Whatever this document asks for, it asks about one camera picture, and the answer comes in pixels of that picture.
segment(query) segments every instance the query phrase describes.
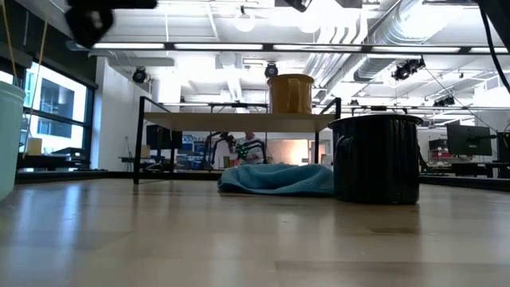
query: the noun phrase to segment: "window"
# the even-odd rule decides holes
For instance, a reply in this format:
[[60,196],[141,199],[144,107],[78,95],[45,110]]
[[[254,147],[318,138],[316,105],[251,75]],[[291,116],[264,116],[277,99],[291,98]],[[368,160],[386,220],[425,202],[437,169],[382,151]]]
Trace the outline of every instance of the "window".
[[25,106],[31,108],[33,101],[35,110],[83,122],[87,87],[44,66],[41,67],[39,84],[36,85],[38,67],[33,63],[26,70]]
[[[87,122],[92,118],[92,109],[87,105],[92,103],[92,91],[44,66],[36,83],[38,68],[39,65],[33,63],[26,70],[20,151],[24,150],[22,145],[27,132],[29,138],[42,139],[41,153],[44,154],[67,147],[87,149],[90,143],[85,139],[90,139],[92,133],[91,124]],[[29,120],[31,108],[33,115]]]

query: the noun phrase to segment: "computer monitor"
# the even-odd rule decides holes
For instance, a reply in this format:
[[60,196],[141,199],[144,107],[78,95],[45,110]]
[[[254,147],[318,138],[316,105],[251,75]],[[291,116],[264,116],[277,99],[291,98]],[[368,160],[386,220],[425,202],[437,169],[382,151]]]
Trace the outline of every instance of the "computer monitor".
[[485,127],[446,125],[448,149],[453,155],[492,155],[491,131]]
[[158,125],[147,126],[146,141],[152,151],[170,149],[172,140],[174,148],[182,148],[182,132],[170,133],[169,129]]

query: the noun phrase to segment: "light fixture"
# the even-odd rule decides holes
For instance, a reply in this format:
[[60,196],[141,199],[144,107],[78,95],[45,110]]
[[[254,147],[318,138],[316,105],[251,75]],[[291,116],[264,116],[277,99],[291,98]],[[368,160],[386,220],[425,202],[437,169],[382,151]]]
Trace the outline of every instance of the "light fixture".
[[132,79],[135,83],[145,84],[151,80],[151,77],[145,71],[146,67],[136,67],[136,71],[133,73]]
[[241,6],[241,9],[233,19],[233,25],[241,32],[249,32],[255,27],[255,16],[246,13],[245,7]]
[[94,49],[165,49],[163,43],[97,43]]
[[433,107],[447,107],[455,104],[455,99],[453,96],[447,96],[442,100],[435,101],[433,103]]
[[175,44],[176,49],[194,49],[194,50],[262,50],[262,44],[199,44],[199,43],[179,43]]
[[207,103],[162,103],[164,106],[174,106],[174,107],[207,107],[209,104]]
[[390,53],[458,53],[460,47],[431,47],[431,46],[374,46],[371,52]]
[[405,63],[397,64],[397,69],[391,74],[391,77],[396,81],[404,81],[425,67],[423,59],[408,60]]
[[381,2],[377,0],[363,1],[363,10],[374,10],[381,6]]
[[361,46],[358,45],[274,45],[275,50],[289,51],[328,51],[328,52],[359,52]]
[[262,60],[262,59],[242,59],[242,64],[243,65],[248,65],[248,66],[251,66],[251,67],[265,67],[267,65],[267,61],[266,60]]
[[312,13],[305,13],[300,15],[302,18],[300,19],[300,24],[298,28],[303,33],[315,33],[320,28],[320,23],[322,19],[320,16],[317,16]]
[[[494,48],[494,50],[496,51],[496,53],[508,53],[508,50],[504,47],[496,47],[496,48]],[[471,50],[469,52],[470,53],[491,53],[491,50],[489,48],[485,48],[485,47],[474,47],[474,48],[471,48]]]
[[264,75],[266,79],[278,76],[278,68],[276,63],[268,63],[265,68]]
[[420,55],[405,55],[405,54],[367,54],[369,59],[421,59]]

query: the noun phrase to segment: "ceiling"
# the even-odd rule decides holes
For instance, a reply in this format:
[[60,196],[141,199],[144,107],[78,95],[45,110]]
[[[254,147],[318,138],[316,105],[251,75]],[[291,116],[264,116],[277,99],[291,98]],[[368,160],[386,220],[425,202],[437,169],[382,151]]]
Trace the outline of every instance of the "ceiling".
[[[381,18],[396,0],[380,0],[380,6],[371,6],[363,11],[370,28]],[[66,11],[66,0],[51,0],[49,6],[44,1],[18,0],[35,14],[44,17],[48,9],[49,23],[69,35],[63,11]],[[292,8],[275,7],[269,0],[244,2],[245,10],[255,17],[254,27],[249,32],[241,32],[234,25],[236,14],[239,13],[240,2],[224,1],[160,1],[155,10],[117,10],[116,25],[104,41],[200,41],[200,42],[279,42],[279,43],[312,43],[320,41],[320,29],[315,33],[305,33],[303,24],[311,29],[318,26],[345,26],[351,28],[355,21],[352,10],[343,10],[333,4],[330,8],[320,11],[318,16],[304,16]],[[494,29],[492,30],[496,46],[502,45]],[[444,29],[436,32],[425,44],[428,45],[487,45],[486,35],[478,9],[464,9],[452,16]],[[217,69],[216,56],[213,52],[115,52],[106,55],[110,65],[119,66],[120,71],[134,71],[135,67],[126,64],[134,59],[171,58],[175,66],[171,67],[178,74],[182,84],[182,95],[190,100],[214,101],[210,95],[218,95],[228,90],[228,73]],[[282,73],[303,73],[310,59],[310,53],[239,53],[243,59],[257,59],[262,63],[274,61]],[[456,96],[463,98],[466,104],[473,102],[474,90],[483,85],[486,77],[478,76],[493,73],[494,66],[489,56],[424,56],[427,69],[444,87],[453,87]],[[504,69],[510,68],[510,57],[500,57]],[[237,72],[243,90],[266,90],[264,76],[265,64],[245,66]],[[147,67],[157,77],[168,67]],[[339,96],[345,100],[356,98],[360,104],[424,104],[432,105],[434,95],[443,88],[425,70],[407,81],[398,82],[390,78],[391,69],[381,72],[369,85],[340,81],[331,91],[331,96]],[[260,99],[245,98],[246,102]]]

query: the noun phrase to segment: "fluorescent light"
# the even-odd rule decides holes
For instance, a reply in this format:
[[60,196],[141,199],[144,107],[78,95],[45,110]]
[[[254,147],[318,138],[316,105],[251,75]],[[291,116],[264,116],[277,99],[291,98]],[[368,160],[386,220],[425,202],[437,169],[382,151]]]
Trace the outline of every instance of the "fluorescent light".
[[242,64],[243,65],[260,65],[260,66],[264,66],[267,63],[268,62],[266,60],[262,60],[262,59],[242,59]]
[[367,54],[369,59],[415,59],[422,58],[421,55],[405,55],[405,54]]
[[380,2],[364,2],[361,7],[362,10],[375,10],[381,6]]
[[97,43],[94,49],[165,49],[163,43]]
[[371,52],[394,53],[458,53],[459,47],[429,47],[429,46],[374,46]]
[[[496,50],[496,53],[508,53],[508,50],[504,47],[496,47],[494,48]],[[491,50],[489,48],[482,48],[482,47],[475,47],[471,48],[469,51],[470,53],[491,53]]]
[[357,45],[274,45],[275,50],[292,50],[292,51],[342,51],[342,52],[358,52],[361,46]]
[[176,49],[209,49],[209,50],[262,50],[262,44],[175,44]]
[[163,103],[164,106],[174,107],[207,107],[207,103]]

